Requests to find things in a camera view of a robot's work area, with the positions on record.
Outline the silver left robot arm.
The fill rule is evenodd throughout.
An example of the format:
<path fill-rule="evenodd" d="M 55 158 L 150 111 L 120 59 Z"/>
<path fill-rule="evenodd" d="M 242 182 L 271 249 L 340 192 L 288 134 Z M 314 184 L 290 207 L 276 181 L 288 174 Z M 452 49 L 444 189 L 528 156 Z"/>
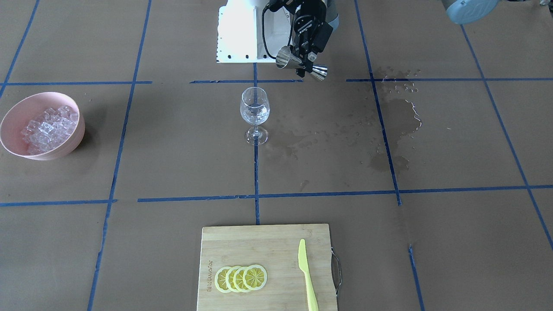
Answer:
<path fill-rule="evenodd" d="M 468 24 L 482 19 L 497 6 L 497 0 L 443 0 L 449 19 L 455 24 Z M 264 18 L 267 11 L 285 10 L 292 15 L 288 43 L 272 55 L 265 39 Z M 327 77 L 328 68 L 315 63 L 339 26 L 334 0 L 270 0 L 261 12 L 261 39 L 265 53 L 279 69 L 294 69 L 296 75 L 309 73 L 318 81 Z"/>

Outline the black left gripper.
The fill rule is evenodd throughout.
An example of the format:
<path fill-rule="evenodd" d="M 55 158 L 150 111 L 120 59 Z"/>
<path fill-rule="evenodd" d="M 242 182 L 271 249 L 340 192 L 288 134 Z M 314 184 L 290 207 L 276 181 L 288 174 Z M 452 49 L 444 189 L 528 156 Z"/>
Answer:
<path fill-rule="evenodd" d="M 306 72 L 320 71 L 314 64 L 317 53 L 323 52 L 334 30 L 333 0 L 270 0 L 269 10 L 285 8 L 293 15 L 293 43 L 289 44 L 292 69 L 304 78 Z"/>

